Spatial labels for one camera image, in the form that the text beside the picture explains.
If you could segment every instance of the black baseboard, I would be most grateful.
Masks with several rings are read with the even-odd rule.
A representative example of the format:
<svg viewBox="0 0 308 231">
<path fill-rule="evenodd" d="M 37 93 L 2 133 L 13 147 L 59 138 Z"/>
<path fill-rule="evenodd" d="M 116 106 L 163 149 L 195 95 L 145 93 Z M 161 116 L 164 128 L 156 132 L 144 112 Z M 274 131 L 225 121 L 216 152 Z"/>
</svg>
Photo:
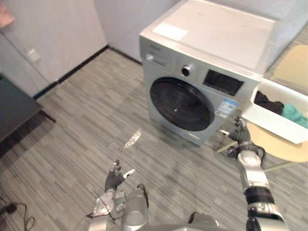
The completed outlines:
<svg viewBox="0 0 308 231">
<path fill-rule="evenodd" d="M 42 95 L 44 95 L 46 92 L 48 92 L 49 90 L 51 90 L 52 88 L 54 88 L 55 86 L 57 86 L 58 84 L 62 83 L 63 81 L 65 81 L 67 78 L 69 78 L 72 74 L 74 74 L 76 71 L 78 71 L 79 69 L 81 69 L 84 65 L 88 64 L 90 61 L 92 61 L 93 59 L 95 59 L 97 56 L 99 56 L 101 53 L 103 53 L 105 50 L 107 50 L 109 48 L 109 46 L 105 46 L 102 49 L 100 49 L 98 52 L 96 52 L 95 54 L 93 54 L 90 58 L 86 59 L 85 61 L 83 61 L 81 64 L 79 64 L 78 66 L 76 66 L 73 70 L 67 72 L 63 77 L 61 77 L 60 79 L 58 79 L 57 81 L 51 83 L 48 87 L 44 88 L 43 90 L 41 90 L 39 93 L 37 93 L 35 96 L 33 96 L 33 99 L 37 100 L 39 97 L 41 97 Z"/>
<path fill-rule="evenodd" d="M 134 59 L 134 58 L 128 56 L 127 54 L 125 54 L 125 53 L 119 51 L 118 49 L 116 49 L 116 48 L 114 48 L 114 47 L 110 47 L 110 46 L 109 46 L 109 48 L 110 48 L 111 50 L 117 52 L 118 54 L 124 56 L 125 58 L 128 58 L 129 60 L 131 60 L 131 61 L 133 61 L 133 62 L 135 62 L 135 63 L 138 63 L 138 64 L 142 65 L 142 63 L 141 63 L 140 61 L 138 61 L 137 59 Z"/>
</svg>

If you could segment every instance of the green cloth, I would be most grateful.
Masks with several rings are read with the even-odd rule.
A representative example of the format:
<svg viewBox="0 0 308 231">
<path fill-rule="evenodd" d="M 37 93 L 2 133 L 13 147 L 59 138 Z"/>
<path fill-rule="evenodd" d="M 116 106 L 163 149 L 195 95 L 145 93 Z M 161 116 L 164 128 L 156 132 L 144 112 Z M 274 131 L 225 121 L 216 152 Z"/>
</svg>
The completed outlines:
<svg viewBox="0 0 308 231">
<path fill-rule="evenodd" d="M 281 115 L 301 126 L 304 126 L 305 128 L 308 128 L 307 117 L 305 117 L 300 111 L 296 109 L 296 107 L 290 103 L 284 105 Z"/>
</svg>

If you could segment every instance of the washing machine top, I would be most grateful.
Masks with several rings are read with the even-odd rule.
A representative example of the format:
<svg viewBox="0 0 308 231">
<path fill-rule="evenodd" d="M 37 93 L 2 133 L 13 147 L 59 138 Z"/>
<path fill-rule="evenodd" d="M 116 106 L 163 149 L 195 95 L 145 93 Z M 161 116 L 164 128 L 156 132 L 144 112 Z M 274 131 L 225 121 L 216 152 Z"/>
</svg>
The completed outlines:
<svg viewBox="0 0 308 231">
<path fill-rule="evenodd" d="M 145 29 L 159 44 L 212 63 L 266 70 L 275 21 L 205 0 L 182 1 Z"/>
</svg>

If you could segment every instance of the pink towel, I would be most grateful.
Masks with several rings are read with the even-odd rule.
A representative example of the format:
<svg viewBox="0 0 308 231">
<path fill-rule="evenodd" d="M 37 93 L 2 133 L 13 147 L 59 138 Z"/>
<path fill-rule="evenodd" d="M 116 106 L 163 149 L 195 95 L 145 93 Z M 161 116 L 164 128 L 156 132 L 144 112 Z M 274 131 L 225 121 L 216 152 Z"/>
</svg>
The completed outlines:
<svg viewBox="0 0 308 231">
<path fill-rule="evenodd" d="M 2 2 L 0 2 L 0 29 L 11 24 L 15 17 L 6 9 Z"/>
</svg>

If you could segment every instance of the energy label sticker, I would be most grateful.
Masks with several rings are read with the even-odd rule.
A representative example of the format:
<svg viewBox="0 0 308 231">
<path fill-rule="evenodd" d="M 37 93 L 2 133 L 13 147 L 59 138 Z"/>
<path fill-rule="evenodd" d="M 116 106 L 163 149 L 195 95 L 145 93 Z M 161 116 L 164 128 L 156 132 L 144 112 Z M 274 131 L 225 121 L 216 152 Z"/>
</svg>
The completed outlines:
<svg viewBox="0 0 308 231">
<path fill-rule="evenodd" d="M 215 114 L 227 118 L 235 109 L 237 103 L 231 100 L 224 100 L 215 111 Z"/>
</svg>

